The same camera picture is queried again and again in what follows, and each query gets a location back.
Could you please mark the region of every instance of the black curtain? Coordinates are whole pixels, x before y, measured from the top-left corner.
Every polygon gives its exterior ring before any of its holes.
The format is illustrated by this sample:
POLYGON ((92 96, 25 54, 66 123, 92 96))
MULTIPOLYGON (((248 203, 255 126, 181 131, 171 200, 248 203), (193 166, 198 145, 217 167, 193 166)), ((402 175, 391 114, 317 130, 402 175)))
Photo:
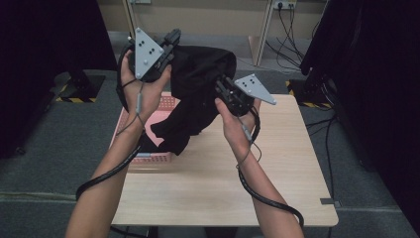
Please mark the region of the black curtain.
POLYGON ((1 1, 0 29, 0 157, 8 157, 59 73, 117 66, 94 0, 1 1))
POLYGON ((332 0, 302 63, 310 80, 333 79, 349 133, 418 234, 419 39, 418 1, 332 0))

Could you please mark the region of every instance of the black cable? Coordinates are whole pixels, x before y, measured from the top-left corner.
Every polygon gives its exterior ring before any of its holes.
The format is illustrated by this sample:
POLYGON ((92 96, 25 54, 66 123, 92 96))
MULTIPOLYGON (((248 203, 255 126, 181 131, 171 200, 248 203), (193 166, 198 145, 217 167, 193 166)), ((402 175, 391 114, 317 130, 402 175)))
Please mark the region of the black cable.
POLYGON ((99 176, 97 178, 93 178, 87 182, 85 182, 84 184, 82 184, 76 192, 76 201, 80 198, 80 196, 90 187, 93 187, 94 185, 98 184, 99 182, 102 182, 114 175, 116 175, 118 172, 120 172, 125 166, 127 166, 132 160, 133 158, 136 156, 137 152, 140 150, 141 146, 138 145, 137 148, 123 161, 121 162, 118 166, 116 166, 114 169, 112 169, 111 171, 103 174, 102 176, 99 176))
POLYGON ((306 124, 305 126, 309 129, 313 126, 316 126, 316 125, 319 125, 319 124, 322 124, 322 123, 326 123, 326 122, 329 122, 329 121, 331 121, 331 119, 325 119, 325 120, 321 120, 321 121, 318 121, 318 122, 309 123, 309 124, 306 124))
POLYGON ((129 233, 129 230, 130 230, 130 226, 127 226, 126 227, 126 230, 125 230, 126 234, 124 234, 124 238, 127 238, 127 235, 129 233))
POLYGON ((111 226, 111 228, 110 228, 112 231, 114 231, 115 233, 118 233, 118 234, 120 234, 120 235, 125 235, 125 236, 131 236, 131 237, 137 237, 137 238, 148 238, 147 236, 144 236, 144 235, 139 235, 139 234, 136 234, 136 233, 130 233, 130 232, 126 232, 126 231, 123 231, 123 230, 120 230, 120 229, 118 229, 118 228, 116 228, 116 227, 114 227, 114 226, 111 226))
POLYGON ((292 63, 295 66, 299 66, 299 63, 295 62, 292 58, 288 57, 287 55, 283 54, 280 50, 276 50, 274 47, 272 47, 268 41, 265 41, 265 44, 268 45, 275 53, 277 53, 278 55, 281 55, 285 60, 289 61, 290 63, 292 63))
POLYGON ((286 39, 284 39, 284 41, 282 42, 278 37, 276 37, 276 39, 277 39, 277 41, 281 44, 281 48, 286 48, 287 50, 290 50, 291 52, 293 52, 293 53, 295 53, 296 54, 296 50, 294 50, 294 49, 292 49, 292 48, 290 48, 290 47, 288 47, 286 44, 285 44, 285 40, 286 39))
POLYGON ((252 143, 254 143, 257 139, 257 136, 260 133, 261 121, 260 121, 259 113, 258 113, 257 108, 255 106, 253 106, 253 108, 251 108, 250 112, 251 112, 251 114, 253 114, 254 118, 256 119, 256 128, 254 129, 253 137, 252 137, 253 138, 252 143))
POLYGON ((278 10, 278 17, 280 18, 281 25, 283 26, 284 32, 286 33, 286 38, 285 38, 283 43, 285 43, 285 41, 288 40, 290 42, 290 44, 292 45, 292 47, 295 49, 294 52, 296 53, 298 59, 300 61, 302 61, 302 59, 304 57, 304 54, 297 48, 297 46, 295 44, 295 41, 294 41, 294 32, 293 32, 294 7, 291 6, 291 9, 290 9, 290 27, 289 27, 288 31, 287 31, 287 28, 284 24, 283 18, 281 17, 280 10, 281 10, 281 8, 279 8, 279 10, 278 10))
POLYGON ((323 130, 324 128, 327 128, 327 126, 323 126, 323 127, 319 128, 319 129, 318 129, 318 130, 316 130, 315 132, 312 132, 311 134, 309 134, 309 136, 311 137, 311 136, 313 136, 313 135, 317 134, 318 132, 320 132, 320 131, 321 131, 321 130, 323 130))
MULTIPOLYGON (((260 116, 259 116, 259 114, 258 114, 258 112, 257 112, 257 109, 255 108, 255 107, 253 107, 252 108, 252 110, 250 110, 251 111, 251 113, 254 115, 254 117, 255 117, 255 120, 256 120, 256 124, 258 123, 258 124, 260 124, 261 123, 261 121, 260 121, 260 116)), ((259 159, 258 159, 258 161, 260 161, 260 159, 261 159, 261 157, 262 157, 262 151, 261 151, 261 149, 256 145, 256 147, 260 150, 260 157, 259 157, 259 159)), ((240 162, 240 164, 241 163, 243 163, 244 161, 245 161, 245 159, 248 157, 248 154, 249 154, 249 152, 251 151, 251 146, 250 146, 250 148, 249 148, 249 150, 248 150, 248 152, 247 152, 247 154, 246 154, 246 156, 245 156, 245 158, 240 162)), ((260 194, 258 194, 256 191, 254 191, 249 185, 248 185, 248 183, 247 183, 247 181, 245 180, 245 177, 244 177, 244 175, 242 174, 242 172, 241 172, 241 168, 240 168, 240 164, 238 164, 237 165, 237 169, 238 169, 238 173, 239 173, 239 179, 240 179, 240 181, 241 181, 241 184, 242 184, 242 186, 244 187, 244 189, 253 197, 253 198, 255 198, 256 200, 258 200, 258 201, 260 201, 260 202, 262 202, 262 203, 264 203, 264 204, 267 204, 267 205, 269 205, 269 206, 272 206, 272 207, 275 207, 275 208, 278 208, 278 209, 281 209, 281 210, 285 210, 285 211, 288 211, 288 212, 290 212, 290 213, 292 213, 292 214, 294 214, 295 216, 297 216, 297 218, 299 219, 299 224, 300 224, 300 226, 301 227, 303 227, 303 224, 304 224, 304 220, 303 220, 303 216, 302 216, 302 214, 298 211, 298 210, 296 210, 295 208, 293 208, 293 207, 291 207, 291 206, 288 206, 288 205, 286 205, 286 204, 283 204, 283 203, 280 203, 280 202, 277 202, 277 201, 274 201, 274 200, 271 200, 271 199, 268 199, 268 198, 266 198, 266 197, 264 197, 264 196, 262 196, 262 195, 260 195, 260 194)))
MULTIPOLYGON (((330 157, 330 149, 328 147, 328 136, 330 134, 330 128, 331 128, 331 124, 333 123, 333 121, 337 118, 337 114, 335 114, 332 118, 331 121, 328 123, 328 127, 327 127, 327 133, 325 136, 325 150, 327 152, 327 161, 328 161, 328 169, 330 172, 330 180, 331 180, 331 198, 333 198, 334 200, 334 178, 333 178, 333 169, 331 167, 331 157, 330 157)), ((331 237, 331 233, 333 231, 332 227, 328 228, 328 237, 331 237)))
POLYGON ((317 22, 316 24, 315 24, 315 27, 314 27, 314 29, 312 30, 312 39, 314 38, 314 36, 315 36, 315 30, 317 30, 318 29, 318 25, 319 25, 319 22, 317 22))
POLYGON ((275 58, 276 59, 276 61, 277 61, 277 64, 280 66, 280 67, 283 67, 283 68, 288 68, 288 69, 292 69, 292 70, 296 70, 296 71, 299 71, 300 69, 299 69, 299 64, 297 64, 293 59, 291 59, 291 58, 289 58, 288 56, 286 56, 286 55, 284 55, 283 53, 281 53, 281 52, 279 52, 278 50, 276 50, 275 48, 273 48, 267 41, 265 41, 265 43, 275 52, 275 53, 277 53, 277 57, 275 58), (279 56, 282 56, 285 60, 287 60, 287 61, 289 61, 291 64, 293 64, 294 66, 296 66, 297 68, 294 68, 294 67, 288 67, 288 66, 284 66, 284 65, 281 65, 280 64, 280 62, 278 61, 278 57, 279 56))
POLYGON ((241 181, 242 186, 253 198, 255 198, 256 200, 258 200, 258 201, 260 201, 264 204, 267 204, 269 206, 272 206, 272 207, 275 207, 275 208, 278 208, 278 209, 281 209, 281 210, 285 210, 285 211, 288 211, 288 212, 294 214, 299 219, 300 227, 303 227, 304 219, 303 219, 302 214, 298 210, 296 210, 295 208, 293 208, 291 206, 288 206, 286 204, 283 204, 283 203, 280 203, 280 202, 277 202, 277 201, 273 201, 271 199, 268 199, 266 197, 263 197, 263 196, 259 195, 252 188, 250 188, 247 181, 245 180, 244 175, 241 172, 241 169, 239 169, 239 168, 238 168, 238 173, 239 173, 239 179, 241 181))

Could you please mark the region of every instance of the table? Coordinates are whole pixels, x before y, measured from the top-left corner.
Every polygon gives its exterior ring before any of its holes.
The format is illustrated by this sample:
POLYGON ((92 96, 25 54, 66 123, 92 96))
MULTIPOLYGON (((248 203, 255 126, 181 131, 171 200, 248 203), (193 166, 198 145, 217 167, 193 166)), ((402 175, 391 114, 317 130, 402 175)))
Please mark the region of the table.
MULTIPOLYGON (((321 202, 330 194, 297 103, 290 95, 274 98, 277 105, 261 107, 260 164, 305 226, 334 226, 338 216, 321 202)), ((171 163, 130 166, 113 224, 258 226, 235 165, 219 115, 171 163)))

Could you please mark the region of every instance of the yellow and black tape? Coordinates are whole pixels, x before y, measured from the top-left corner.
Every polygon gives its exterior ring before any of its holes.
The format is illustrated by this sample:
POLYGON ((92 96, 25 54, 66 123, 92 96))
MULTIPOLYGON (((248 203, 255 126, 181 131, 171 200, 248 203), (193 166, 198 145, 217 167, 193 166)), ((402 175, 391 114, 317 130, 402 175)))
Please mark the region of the yellow and black tape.
POLYGON ((85 103, 85 102, 95 102, 96 97, 80 97, 80 96, 63 96, 64 92, 67 90, 68 84, 66 84, 61 92, 58 95, 58 98, 55 100, 57 102, 71 102, 71 103, 85 103))
POLYGON ((57 101, 57 102, 85 103, 85 102, 95 102, 96 98, 58 97, 55 101, 57 101))
MULTIPOLYGON (((292 95, 292 96, 295 96, 289 80, 286 82, 286 87, 287 87, 287 91, 289 92, 289 94, 292 95)), ((330 103, 315 103, 315 102, 301 102, 301 101, 298 101, 297 104, 299 106, 316 107, 316 108, 322 108, 322 109, 330 109, 331 108, 330 103)))

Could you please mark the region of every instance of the electrical socket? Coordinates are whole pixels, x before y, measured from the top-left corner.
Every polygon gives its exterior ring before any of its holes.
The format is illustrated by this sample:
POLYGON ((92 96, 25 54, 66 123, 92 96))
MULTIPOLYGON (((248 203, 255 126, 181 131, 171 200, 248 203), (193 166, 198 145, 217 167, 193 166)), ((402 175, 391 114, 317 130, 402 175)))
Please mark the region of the electrical socket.
POLYGON ((296 3, 297 3, 296 0, 295 1, 293 1, 293 0, 289 0, 289 1, 276 0, 274 2, 274 9, 278 10, 278 3, 280 3, 280 2, 283 4, 283 7, 281 8, 281 10, 287 10, 287 9, 291 9, 291 8, 296 9, 296 3))

